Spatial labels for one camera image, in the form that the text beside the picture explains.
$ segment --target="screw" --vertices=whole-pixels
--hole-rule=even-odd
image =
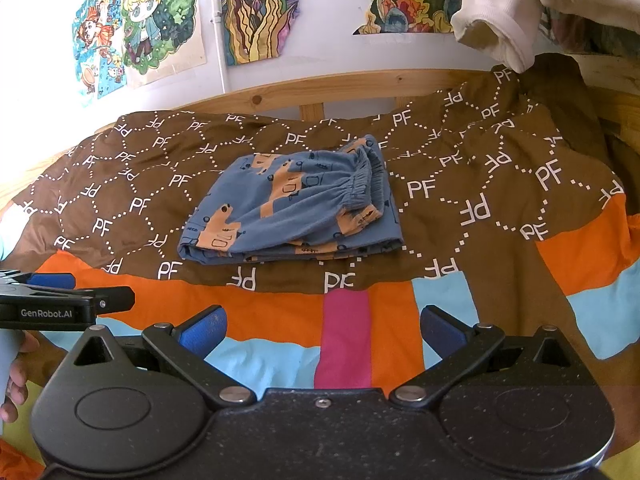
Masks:
[[[316,399],[314,404],[316,408],[328,408],[331,405],[331,399]]]
[[[247,402],[251,398],[251,390],[244,386],[227,386],[220,390],[220,399],[225,402],[240,404]]]
[[[399,400],[404,400],[404,402],[420,402],[424,400],[427,396],[427,392],[421,386],[400,386],[396,390],[396,398]]]

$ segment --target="wooden headboard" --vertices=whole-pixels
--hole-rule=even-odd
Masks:
[[[298,106],[303,121],[319,121],[324,119],[326,102],[393,98],[397,106],[403,106],[413,97],[453,88],[479,74],[476,70],[400,69],[325,75],[247,88],[178,109],[211,114],[260,114]],[[619,123],[627,136],[640,132],[640,96],[598,87],[590,87],[590,92],[599,117]],[[0,186],[0,210],[63,153],[43,160]]]

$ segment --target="orange fabric stripe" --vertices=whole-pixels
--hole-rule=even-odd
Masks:
[[[251,292],[236,286],[192,285],[181,280],[150,280],[93,269],[79,258],[58,251],[38,272],[71,272],[76,287],[128,285],[136,293],[129,312],[109,314],[143,330],[160,321],[179,325],[209,305],[226,311],[226,335],[238,341],[252,338],[319,346],[322,333],[322,295]]]
[[[0,439],[0,478],[36,480],[44,467]]]
[[[640,257],[640,215],[627,217],[625,200],[616,194],[587,225],[536,242],[566,296],[610,285]]]
[[[388,394],[424,371],[418,308],[411,282],[369,288],[371,384]]]

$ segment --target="white wall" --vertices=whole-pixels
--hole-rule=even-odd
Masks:
[[[0,182],[71,147],[121,114],[178,107],[222,92],[212,0],[198,0],[206,65],[135,90],[120,89],[82,108],[76,95],[71,23],[83,1],[0,0],[4,71],[0,80]],[[300,0],[300,16],[283,56],[229,67],[228,88],[360,70],[486,70],[495,63],[457,44],[451,34],[354,36],[368,6],[369,0]],[[537,50],[549,47],[541,41]],[[352,104],[346,112],[344,106],[337,107],[336,113],[357,115],[359,107]],[[372,113],[370,105],[363,113]]]

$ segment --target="pink fabric stripe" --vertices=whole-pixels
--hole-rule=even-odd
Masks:
[[[371,314],[366,290],[324,295],[315,388],[371,387]]]

